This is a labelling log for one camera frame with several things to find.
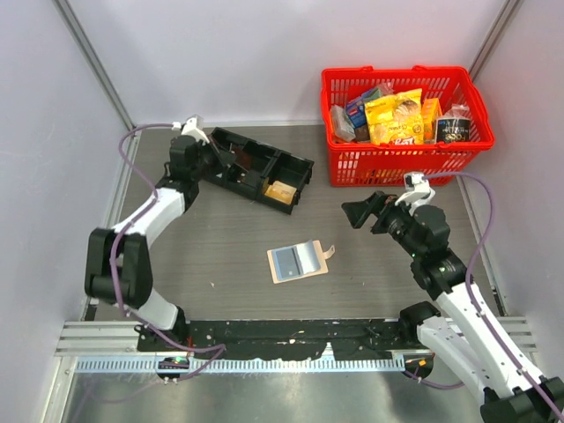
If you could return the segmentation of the beige leather card holder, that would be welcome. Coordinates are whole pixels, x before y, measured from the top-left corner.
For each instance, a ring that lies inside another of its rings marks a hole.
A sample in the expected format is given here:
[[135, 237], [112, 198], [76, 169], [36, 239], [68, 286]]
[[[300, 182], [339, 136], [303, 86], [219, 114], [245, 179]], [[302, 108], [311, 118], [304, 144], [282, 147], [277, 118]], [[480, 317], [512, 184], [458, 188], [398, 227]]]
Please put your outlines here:
[[287, 247], [270, 249], [266, 252], [275, 285], [326, 274], [327, 261], [335, 253], [331, 245], [323, 250], [319, 240], [309, 240]]

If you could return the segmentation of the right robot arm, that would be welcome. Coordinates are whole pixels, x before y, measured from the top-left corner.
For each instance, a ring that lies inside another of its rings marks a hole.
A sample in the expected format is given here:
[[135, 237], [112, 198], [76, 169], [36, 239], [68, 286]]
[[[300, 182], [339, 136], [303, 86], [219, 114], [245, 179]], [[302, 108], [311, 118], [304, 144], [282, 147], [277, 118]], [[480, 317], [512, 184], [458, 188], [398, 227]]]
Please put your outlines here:
[[412, 211], [376, 191], [342, 205], [352, 228], [369, 216], [373, 234], [389, 234], [412, 258], [411, 271], [430, 299], [401, 311], [398, 337], [436, 353], [472, 393], [485, 422], [561, 422], [563, 382], [548, 378], [519, 349], [487, 306], [471, 272], [449, 247], [442, 209]]

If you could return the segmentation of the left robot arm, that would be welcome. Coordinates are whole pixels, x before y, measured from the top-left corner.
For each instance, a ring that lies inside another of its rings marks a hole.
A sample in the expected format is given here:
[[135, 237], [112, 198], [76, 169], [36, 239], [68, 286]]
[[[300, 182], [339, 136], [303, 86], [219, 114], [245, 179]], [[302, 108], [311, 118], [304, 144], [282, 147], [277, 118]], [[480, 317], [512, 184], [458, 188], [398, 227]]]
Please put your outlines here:
[[149, 198], [120, 223], [89, 235], [85, 293], [134, 315], [170, 351], [188, 346], [189, 329], [183, 310], [154, 287], [150, 247], [193, 205], [199, 182], [234, 162], [235, 154], [213, 141], [174, 138], [165, 173], [150, 185]]

